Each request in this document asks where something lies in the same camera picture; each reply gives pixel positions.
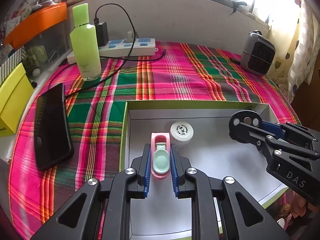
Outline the black round disc with holes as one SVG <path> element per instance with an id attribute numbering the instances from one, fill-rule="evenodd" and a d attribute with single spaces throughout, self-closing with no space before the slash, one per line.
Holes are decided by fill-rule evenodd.
<path id="1" fill-rule="evenodd" d="M 263 128 L 263 121 L 258 113 L 252 110 L 241 110 L 234 113 L 229 120 L 229 136 L 231 139 L 247 144 L 250 143 L 250 131 Z"/>

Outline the brown walnut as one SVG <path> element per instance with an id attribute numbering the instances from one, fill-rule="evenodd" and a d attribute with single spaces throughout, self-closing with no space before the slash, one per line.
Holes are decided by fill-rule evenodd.
<path id="1" fill-rule="evenodd" d="M 278 212 L 278 217 L 279 218 L 286 218 L 290 215 L 290 209 L 291 205 L 284 203 L 280 206 L 279 212 Z"/>

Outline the yellow shoe box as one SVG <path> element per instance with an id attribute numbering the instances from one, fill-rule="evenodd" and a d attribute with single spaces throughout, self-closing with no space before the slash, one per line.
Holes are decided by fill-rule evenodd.
<path id="1" fill-rule="evenodd" d="M 20 63 L 1 84 L 1 137 L 16 133 L 21 116 L 33 91 L 24 66 Z"/>

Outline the striped grey white box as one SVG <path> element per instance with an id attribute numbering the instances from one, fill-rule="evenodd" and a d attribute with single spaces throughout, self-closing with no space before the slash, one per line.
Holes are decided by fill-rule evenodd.
<path id="1" fill-rule="evenodd" d="M 9 76 L 9 74 L 15 69 L 15 67 L 23 61 L 26 57 L 24 46 L 15 51 L 11 57 L 9 57 L 0 68 L 0 85 Z"/>

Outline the green white cardboard tray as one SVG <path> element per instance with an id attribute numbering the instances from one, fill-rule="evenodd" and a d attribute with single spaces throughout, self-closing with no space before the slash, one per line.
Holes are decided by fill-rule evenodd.
<path id="1" fill-rule="evenodd" d="M 266 172 L 267 162 L 257 148 L 229 137 L 230 117 L 242 109 L 257 112 L 263 120 L 277 122 L 268 104 L 231 101 L 150 100 L 128 101 L 121 138 L 121 169 L 143 153 L 153 132 L 168 132 L 176 121 L 189 123 L 193 137 L 178 145 L 181 156 L 206 175 L 235 178 L 263 207 L 270 206 L 287 187 Z M 189 239 L 191 201 L 177 199 L 171 178 L 151 179 L 144 200 L 131 202 L 131 239 Z"/>

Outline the black charger plug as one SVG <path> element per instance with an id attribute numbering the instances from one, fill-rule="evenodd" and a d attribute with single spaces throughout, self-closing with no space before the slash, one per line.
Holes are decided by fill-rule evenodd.
<path id="1" fill-rule="evenodd" d="M 109 42 L 106 22 L 100 22 L 98 17 L 94 18 L 98 47 L 104 47 Z"/>

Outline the heart pattern curtain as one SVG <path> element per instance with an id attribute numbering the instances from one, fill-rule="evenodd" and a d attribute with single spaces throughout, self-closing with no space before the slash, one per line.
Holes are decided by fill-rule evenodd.
<path id="1" fill-rule="evenodd" d="M 292 102 L 311 83 L 319 53 L 319 21 L 305 0 L 272 0 L 269 41 L 276 53 L 267 75 Z"/>

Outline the orange plastic tray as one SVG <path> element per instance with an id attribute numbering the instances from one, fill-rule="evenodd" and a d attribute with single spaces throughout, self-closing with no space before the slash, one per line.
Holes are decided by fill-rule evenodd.
<path id="1" fill-rule="evenodd" d="M 3 44 L 9 44 L 17 50 L 43 31 L 67 20 L 67 17 L 65 2 L 40 9 L 17 25 L 4 39 Z"/>

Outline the pink clip with mint pad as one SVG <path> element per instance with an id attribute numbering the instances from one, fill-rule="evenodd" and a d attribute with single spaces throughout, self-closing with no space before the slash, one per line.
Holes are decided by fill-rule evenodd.
<path id="1" fill-rule="evenodd" d="M 170 173 L 169 133 L 151 133 L 151 173 L 158 180 Z"/>

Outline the grey small heater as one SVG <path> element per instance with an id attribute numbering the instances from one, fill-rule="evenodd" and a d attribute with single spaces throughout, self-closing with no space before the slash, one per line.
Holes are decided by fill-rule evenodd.
<path id="1" fill-rule="evenodd" d="M 247 72 L 264 76 L 267 74 L 276 53 L 275 46 L 262 32 L 255 30 L 249 33 L 242 50 L 240 66 Z"/>

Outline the green lotion bottle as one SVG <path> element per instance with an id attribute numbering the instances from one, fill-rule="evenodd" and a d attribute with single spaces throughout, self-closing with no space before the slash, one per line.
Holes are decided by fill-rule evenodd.
<path id="1" fill-rule="evenodd" d="M 83 80 L 92 81 L 101 74 L 95 25 L 89 22 L 88 4 L 72 8 L 74 29 L 70 33 L 73 53 Z"/>

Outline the white round jar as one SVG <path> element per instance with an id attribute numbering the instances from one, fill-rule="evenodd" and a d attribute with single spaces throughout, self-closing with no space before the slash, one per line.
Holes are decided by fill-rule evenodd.
<path id="1" fill-rule="evenodd" d="M 193 138 L 194 130 L 191 124 L 177 121 L 170 127 L 170 141 L 172 144 L 185 145 Z"/>

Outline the black clip on windowsill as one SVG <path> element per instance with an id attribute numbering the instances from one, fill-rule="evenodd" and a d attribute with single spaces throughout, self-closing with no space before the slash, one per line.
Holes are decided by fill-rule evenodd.
<path id="1" fill-rule="evenodd" d="M 232 3 L 232 8 L 233 8 L 233 12 L 231 13 L 231 15 L 236 13 L 237 9 L 240 6 L 247 6 L 247 3 L 243 2 L 243 1 L 231 1 L 231 3 Z"/>

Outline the plaid pink green tablecloth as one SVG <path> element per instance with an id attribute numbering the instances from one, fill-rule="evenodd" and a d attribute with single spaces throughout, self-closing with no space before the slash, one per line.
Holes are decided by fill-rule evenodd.
<path id="1" fill-rule="evenodd" d="M 43 90 L 64 83 L 74 155 L 41 172 L 34 153 L 36 100 L 17 134 L 9 173 L 12 223 L 23 239 L 39 227 L 89 178 L 103 180 L 120 171 L 120 141 L 127 101 L 219 100 L 267 103 L 280 122 L 299 121 L 269 77 L 259 77 L 232 62 L 239 55 L 186 43 L 158 42 L 156 61 L 102 63 L 101 85 L 91 87 L 77 66 L 63 65 Z"/>

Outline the white blue power strip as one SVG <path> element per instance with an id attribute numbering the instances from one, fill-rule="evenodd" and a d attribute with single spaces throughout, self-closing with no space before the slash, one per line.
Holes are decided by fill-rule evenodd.
<path id="1" fill-rule="evenodd" d="M 104 47 L 99 47 L 99 55 L 107 57 L 125 57 L 132 47 L 132 42 L 125 40 L 112 40 Z M 156 51 L 156 40 L 154 38 L 137 38 L 135 40 L 131 56 L 154 56 Z"/>

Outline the black smartphone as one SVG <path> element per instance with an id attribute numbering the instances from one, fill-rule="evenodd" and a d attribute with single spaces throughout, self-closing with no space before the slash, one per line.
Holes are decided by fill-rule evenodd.
<path id="1" fill-rule="evenodd" d="M 36 167 L 40 171 L 48 170 L 74 154 L 63 83 L 50 88 L 37 99 L 34 150 Z"/>

